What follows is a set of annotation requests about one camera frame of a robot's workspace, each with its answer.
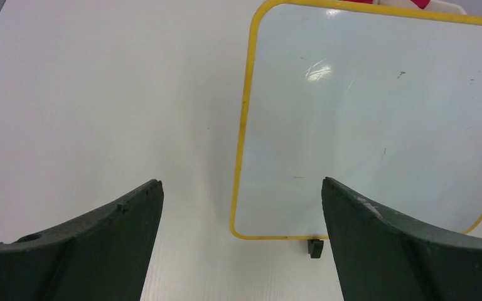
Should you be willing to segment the yellow-framed whiteboard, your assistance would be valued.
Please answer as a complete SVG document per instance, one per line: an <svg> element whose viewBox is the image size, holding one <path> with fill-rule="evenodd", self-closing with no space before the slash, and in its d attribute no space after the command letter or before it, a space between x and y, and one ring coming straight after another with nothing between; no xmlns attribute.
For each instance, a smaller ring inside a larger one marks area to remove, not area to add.
<svg viewBox="0 0 482 301"><path fill-rule="evenodd" d="M327 238L326 177L447 230L482 222L482 17L348 1L260 6L230 232Z"/></svg>

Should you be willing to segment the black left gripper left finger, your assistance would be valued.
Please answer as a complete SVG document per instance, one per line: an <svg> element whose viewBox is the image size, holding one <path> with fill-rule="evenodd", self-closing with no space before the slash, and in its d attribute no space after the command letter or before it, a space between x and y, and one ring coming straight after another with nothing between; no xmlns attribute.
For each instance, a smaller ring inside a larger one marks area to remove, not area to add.
<svg viewBox="0 0 482 301"><path fill-rule="evenodd" d="M150 180L62 224L0 243L0 300L139 300L163 210Z"/></svg>

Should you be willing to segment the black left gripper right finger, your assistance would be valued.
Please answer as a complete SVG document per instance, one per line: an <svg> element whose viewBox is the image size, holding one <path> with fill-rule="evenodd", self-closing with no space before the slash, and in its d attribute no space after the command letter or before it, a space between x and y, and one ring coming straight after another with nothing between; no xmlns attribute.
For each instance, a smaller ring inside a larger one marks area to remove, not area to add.
<svg viewBox="0 0 482 301"><path fill-rule="evenodd" d="M321 199L345 300L482 300L482 238L407 216L330 177Z"/></svg>

